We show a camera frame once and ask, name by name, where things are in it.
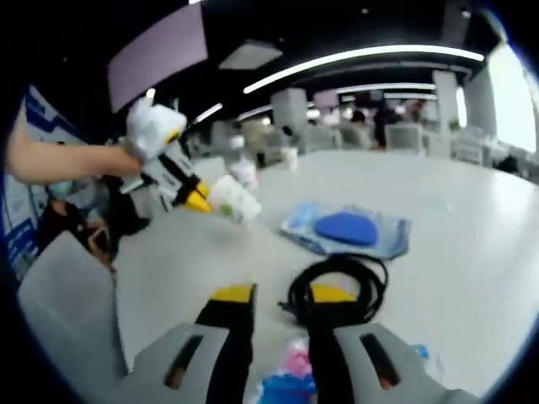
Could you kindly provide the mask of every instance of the black cable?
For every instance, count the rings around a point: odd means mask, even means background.
[[[380,265],[384,273],[384,280],[380,280],[361,260]],[[358,282],[360,293],[357,296],[357,305],[360,322],[365,323],[372,320],[382,305],[389,275],[382,260],[364,254],[334,254],[325,261],[311,265],[292,282],[288,290],[288,301],[286,303],[280,302],[279,306],[296,316],[300,324],[307,324],[311,305],[310,284],[316,278],[331,273],[346,274]]]

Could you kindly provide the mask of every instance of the plastic cup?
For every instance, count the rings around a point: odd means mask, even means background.
[[[231,175],[219,178],[211,187],[207,202],[215,212],[221,212],[236,223],[248,223],[262,206]]]
[[[295,147],[283,147],[280,149],[280,155],[286,168],[292,171],[297,169],[298,158]]]

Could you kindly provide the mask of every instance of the face mask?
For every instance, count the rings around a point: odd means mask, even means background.
[[[61,181],[60,183],[49,185],[49,190],[56,199],[65,199],[69,195],[72,186],[73,181]]]

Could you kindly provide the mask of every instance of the blue plastic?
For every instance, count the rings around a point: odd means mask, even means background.
[[[312,375],[304,378],[293,375],[275,375],[262,382],[264,392],[258,404],[309,404],[317,389]]]
[[[339,212],[324,216],[314,224],[314,231],[321,237],[353,246],[374,246],[378,242],[378,229],[368,217]]]

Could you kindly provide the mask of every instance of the blue sponge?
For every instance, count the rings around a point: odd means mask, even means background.
[[[373,246],[378,242],[378,229],[371,219],[347,212],[318,219],[314,231],[319,236],[354,246]]]

